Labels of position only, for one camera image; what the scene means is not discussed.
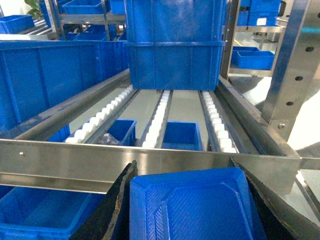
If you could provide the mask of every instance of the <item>white roller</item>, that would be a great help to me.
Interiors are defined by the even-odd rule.
[[[122,99],[121,97],[118,97],[118,96],[117,96],[114,100],[115,100],[115,101],[118,101],[119,103],[121,103],[123,99]]]
[[[118,105],[119,105],[119,102],[116,101],[116,100],[112,100],[112,101],[110,102],[110,104],[113,104],[114,106],[118,106]]]
[[[95,117],[98,119],[101,119],[102,121],[105,120],[107,118],[108,114],[106,112],[98,112]]]
[[[94,129],[94,126],[89,122],[86,122],[82,126],[82,130],[87,132],[87,133],[91,133],[93,131],[93,129]]]
[[[65,143],[67,144],[78,144],[80,143],[80,139],[78,138],[75,138],[75,137],[68,137],[66,140],[65,140]]]
[[[209,111],[210,116],[211,116],[211,114],[216,114],[216,113],[218,113],[218,110],[217,110],[216,108],[214,108],[214,107],[210,107],[210,108],[208,109],[208,111]]]
[[[225,130],[225,125],[223,123],[212,124],[214,132]]]
[[[229,132],[227,130],[220,130],[216,132],[218,139],[227,139],[229,138]]]
[[[90,118],[89,123],[92,124],[94,127],[97,127],[101,122],[102,122],[101,119],[94,116],[94,117]]]
[[[110,109],[110,110],[113,110],[113,109],[115,109],[115,105],[113,105],[113,104],[107,104],[106,106],[105,106],[107,109]]]
[[[220,148],[232,148],[232,140],[230,138],[220,138],[219,139]]]
[[[220,117],[211,118],[212,124],[222,124],[222,119]]]
[[[210,108],[215,109],[215,108],[216,108],[216,106],[215,106],[214,104],[212,104],[212,103],[206,105],[206,107],[207,107],[208,109],[210,109]]]
[[[210,118],[220,118],[220,114],[217,112],[209,112],[210,113]]]
[[[110,112],[111,112],[112,110],[110,109],[110,108],[108,108],[108,107],[104,107],[104,108],[102,108],[102,110],[101,110],[101,112],[102,113],[105,113],[105,114],[110,114]]]
[[[234,147],[224,147],[221,149],[223,153],[231,153],[231,154],[236,154],[237,150]]]
[[[75,139],[80,139],[80,140],[83,140],[86,138],[86,131],[85,130],[77,130],[75,131],[74,133],[74,138]]]

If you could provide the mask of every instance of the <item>stainless steel frame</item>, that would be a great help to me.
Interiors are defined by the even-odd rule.
[[[243,74],[243,75],[253,75],[261,77],[270,77],[272,76],[277,59],[280,52],[280,46],[282,45],[285,27],[284,26],[237,26],[238,16],[240,11],[240,0],[232,0],[230,7],[230,17],[226,29],[225,36],[225,47],[223,58],[221,62],[221,71],[220,74],[224,79],[229,80],[229,74]],[[278,45],[274,54],[274,61],[271,67],[271,70],[257,70],[257,69],[241,69],[233,66],[231,64],[231,56],[234,47],[235,33],[262,33],[261,43],[267,33],[280,33]]]
[[[320,3],[295,0],[262,117],[288,140],[320,63]]]

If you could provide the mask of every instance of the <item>metal rail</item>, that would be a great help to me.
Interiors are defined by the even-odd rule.
[[[173,92],[174,91],[170,91],[170,94],[169,94],[167,105],[166,105],[166,108],[165,108],[165,111],[164,111],[163,121],[162,121],[162,124],[161,124],[161,127],[160,127],[159,136],[158,136],[156,144],[155,144],[155,148],[156,149],[160,149],[162,147],[162,143],[164,141]],[[157,113],[157,108],[160,105],[160,102],[161,102],[163,94],[164,94],[164,92],[161,93],[161,95],[159,97],[159,100],[158,100],[158,102],[157,102],[157,104],[156,104],[156,106],[154,108],[154,111],[153,111],[153,113],[151,115],[151,118],[150,118],[149,122],[147,123],[147,125],[145,126],[145,129],[143,131],[142,137],[139,140],[138,147],[142,147],[144,141],[146,140],[147,133],[148,133],[148,131],[150,129],[150,126],[152,124],[153,119],[155,119],[155,115]]]
[[[46,141],[129,79],[127,69],[0,134],[0,138]]]

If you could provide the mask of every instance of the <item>stainless steel bar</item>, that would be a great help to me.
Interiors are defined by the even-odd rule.
[[[309,185],[307,184],[304,176],[300,171],[298,171],[296,175],[296,184],[299,187],[302,195],[308,202],[310,208],[312,209],[314,215],[316,216],[317,220],[320,222],[320,202],[318,201],[317,197],[315,196],[314,192],[311,190]]]
[[[225,79],[228,79],[228,75],[229,75],[231,56],[234,48],[234,39],[237,31],[236,28],[237,28],[239,11],[240,11],[240,1],[232,0],[230,13],[229,13],[230,17],[226,26],[227,30],[226,30],[226,36],[225,36],[225,46],[224,46],[224,52],[223,52],[223,57],[221,62],[221,69],[220,69],[220,74]]]
[[[288,140],[320,62],[320,4],[295,0],[262,117]]]
[[[284,26],[236,26],[235,31],[239,33],[282,33]]]
[[[107,130],[115,123],[118,117],[125,111],[129,104],[135,99],[140,90],[134,90],[122,103],[115,107],[113,114],[108,116],[108,118],[87,138],[85,138],[81,143],[83,144],[97,144],[100,137],[102,137]]]
[[[133,160],[145,175],[225,168],[233,158],[273,191],[287,194],[301,163],[283,156],[4,139],[0,153],[0,184],[101,193]]]
[[[145,129],[143,131],[142,137],[140,138],[140,140],[138,142],[138,145],[137,145],[138,147],[142,147],[142,144],[146,140],[147,133],[148,133],[149,128],[151,126],[152,120],[155,118],[155,115],[156,115],[156,112],[157,112],[157,108],[158,108],[158,106],[160,104],[160,101],[162,99],[163,94],[164,94],[164,91],[162,91],[162,93],[161,93],[161,95],[159,97],[159,100],[158,100],[158,102],[157,102],[157,104],[156,104],[156,106],[154,108],[154,111],[153,111],[153,113],[151,115],[151,118],[150,118],[149,122],[147,123],[147,125],[145,126]],[[164,142],[164,137],[165,137],[165,132],[166,132],[166,128],[167,128],[168,117],[169,117],[170,106],[171,106],[173,94],[174,94],[174,91],[173,90],[170,91],[168,102],[167,102],[166,109],[165,109],[165,112],[164,112],[163,122],[162,122],[161,128],[160,128],[159,137],[157,138],[157,141],[156,141],[156,144],[155,144],[155,148],[156,149],[160,149],[162,147],[163,142]]]
[[[303,157],[300,169],[320,170],[320,158]]]
[[[80,116],[122,83],[129,80],[129,69],[99,83],[78,95],[30,118],[0,138],[46,141],[61,128]]]
[[[261,118],[261,113],[222,77],[220,77],[216,91],[219,91],[224,97],[242,128],[261,154],[300,159],[297,152]]]
[[[51,0],[44,0],[46,10],[48,12],[49,20],[51,23],[52,32],[56,35],[56,39],[59,39],[60,37],[60,30],[58,26],[58,22],[56,19],[56,15],[54,12],[57,12],[56,5]]]

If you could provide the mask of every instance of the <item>blue storage bin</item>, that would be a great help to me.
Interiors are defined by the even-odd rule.
[[[260,51],[259,48],[255,46],[234,46],[232,50],[231,63],[234,64],[237,62],[238,52],[239,51]]]
[[[274,59],[270,51],[238,51],[236,65],[240,69],[270,70]]]
[[[0,34],[18,34],[35,26],[31,15],[0,17]]]
[[[0,239],[67,240],[104,195],[15,187],[0,199]]]
[[[134,146],[136,142],[136,125],[136,120],[118,119],[107,133],[120,142],[119,146]]]
[[[224,42],[128,42],[135,89],[215,90]]]
[[[250,7],[250,1],[251,0],[241,0],[240,6],[241,7]]]
[[[237,167],[136,176],[129,212],[131,240],[266,240]]]
[[[125,14],[124,0],[110,0],[110,5],[113,14]]]
[[[61,143],[64,140],[66,140],[70,136],[70,127],[69,125],[62,128],[60,131],[58,131],[55,135],[50,137],[47,141],[48,142],[56,142]]]
[[[221,41],[226,2],[126,0],[128,41]]]
[[[166,125],[161,148],[202,151],[198,123],[169,121]]]
[[[103,14],[101,0],[72,0],[62,6],[66,14]]]
[[[239,11],[238,15],[238,26],[247,26],[248,25],[248,17],[249,17],[249,11]]]
[[[280,10],[281,0],[251,0],[250,12],[276,13]]]
[[[248,26],[275,26],[277,12],[249,12]]]
[[[97,48],[80,41],[0,42],[0,132],[97,84]]]

